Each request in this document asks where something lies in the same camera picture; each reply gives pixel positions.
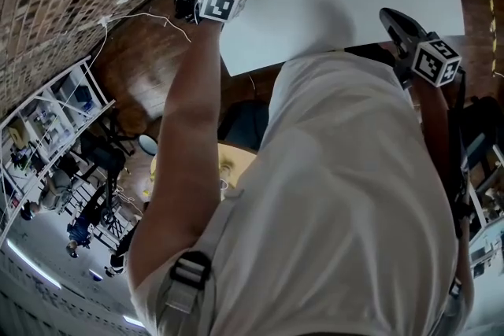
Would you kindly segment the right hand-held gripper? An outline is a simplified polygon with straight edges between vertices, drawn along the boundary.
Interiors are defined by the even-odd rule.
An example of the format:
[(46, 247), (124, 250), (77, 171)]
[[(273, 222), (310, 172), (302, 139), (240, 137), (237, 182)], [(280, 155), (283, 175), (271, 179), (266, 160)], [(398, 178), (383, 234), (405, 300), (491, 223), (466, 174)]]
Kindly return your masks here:
[(454, 80), (461, 55), (435, 32), (425, 31), (412, 17), (382, 8), (379, 17), (398, 51), (394, 71), (402, 87), (412, 86), (418, 76), (439, 88)]

